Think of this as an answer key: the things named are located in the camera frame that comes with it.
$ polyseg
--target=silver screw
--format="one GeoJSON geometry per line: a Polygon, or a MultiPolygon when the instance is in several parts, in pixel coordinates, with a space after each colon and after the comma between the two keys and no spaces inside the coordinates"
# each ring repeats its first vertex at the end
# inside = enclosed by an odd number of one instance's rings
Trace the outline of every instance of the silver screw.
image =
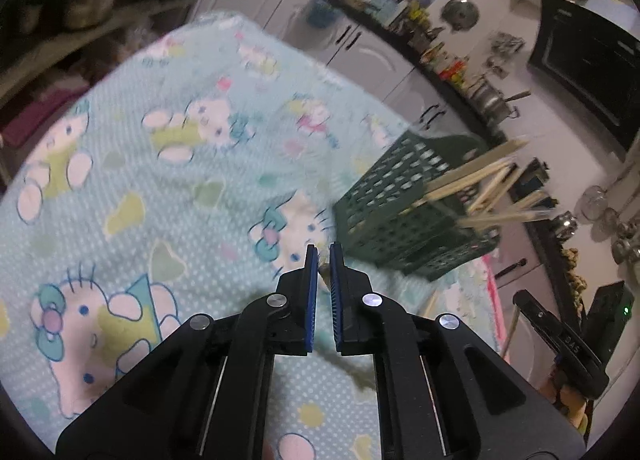
{"type": "Polygon", "coordinates": [[[204,314],[195,315],[189,320],[189,326],[194,330],[204,330],[209,323],[211,323],[210,319],[204,314]]]}
{"type": "Polygon", "coordinates": [[[455,330],[460,326],[460,319],[458,319],[453,314],[443,314],[438,319],[438,322],[444,326],[444,328],[449,330],[455,330]]]}
{"type": "Polygon", "coordinates": [[[267,305],[276,309],[277,307],[284,307],[284,304],[286,302],[287,296],[285,296],[284,294],[271,294],[271,296],[267,298],[267,305]]]}
{"type": "Polygon", "coordinates": [[[362,296],[362,302],[368,307],[379,307],[382,305],[382,296],[376,293],[365,294],[362,296]]]}

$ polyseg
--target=wooden shelf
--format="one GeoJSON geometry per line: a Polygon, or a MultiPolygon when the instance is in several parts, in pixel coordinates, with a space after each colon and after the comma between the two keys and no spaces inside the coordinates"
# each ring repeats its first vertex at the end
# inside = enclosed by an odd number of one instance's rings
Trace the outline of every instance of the wooden shelf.
{"type": "Polygon", "coordinates": [[[193,0],[145,0],[113,11],[111,18],[96,28],[60,33],[44,40],[21,56],[0,75],[0,108],[47,68],[55,65],[105,34],[133,24],[142,18],[190,5],[193,0]]]}

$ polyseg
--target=dark countertop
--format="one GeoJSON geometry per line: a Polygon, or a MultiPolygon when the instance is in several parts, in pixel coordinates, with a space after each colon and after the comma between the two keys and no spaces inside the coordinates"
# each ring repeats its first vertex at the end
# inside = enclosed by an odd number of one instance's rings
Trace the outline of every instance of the dark countertop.
{"type": "MultiPolygon", "coordinates": [[[[493,134],[486,126],[481,115],[469,100],[449,82],[440,79],[436,73],[420,64],[420,54],[413,47],[406,44],[400,37],[387,31],[371,16],[358,11],[344,2],[344,0],[325,0],[332,6],[341,9],[350,19],[368,29],[376,36],[397,50],[409,63],[417,68],[420,73],[433,85],[440,96],[460,116],[469,131],[481,137],[489,147],[495,147],[505,141],[504,136],[493,134]]],[[[545,267],[546,275],[552,285],[558,312],[561,320],[567,325],[579,330],[578,316],[574,307],[571,287],[566,279],[562,246],[551,231],[551,222],[541,220],[538,222],[526,222],[524,227],[529,234],[531,243],[545,267]]]]}

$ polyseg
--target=green plastic basket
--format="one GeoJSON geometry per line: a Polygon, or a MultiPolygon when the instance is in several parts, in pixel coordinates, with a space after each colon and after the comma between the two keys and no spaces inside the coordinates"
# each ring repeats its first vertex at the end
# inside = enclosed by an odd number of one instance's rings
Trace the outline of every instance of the green plastic basket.
{"type": "Polygon", "coordinates": [[[426,139],[406,131],[334,205],[345,254],[433,281],[491,252],[500,240],[496,228],[478,233],[456,224],[477,187],[409,209],[427,182],[485,151],[468,135],[426,139]]]}

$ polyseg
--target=hello kitty tablecloth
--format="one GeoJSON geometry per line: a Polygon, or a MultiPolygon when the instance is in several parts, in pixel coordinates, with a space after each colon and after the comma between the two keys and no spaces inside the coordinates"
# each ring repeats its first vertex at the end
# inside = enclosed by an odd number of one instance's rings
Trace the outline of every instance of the hello kitty tablecloth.
{"type": "MultiPolygon", "coordinates": [[[[238,313],[326,259],[330,206],[407,125],[245,18],[174,31],[97,84],[47,133],[0,205],[0,380],[34,432],[60,432],[197,312],[238,313]]],[[[435,283],[373,288],[459,314],[498,348],[483,260],[435,283]]],[[[380,456],[370,358],[341,358],[320,281],[316,348],[276,357],[266,441],[282,460],[380,456]]]]}

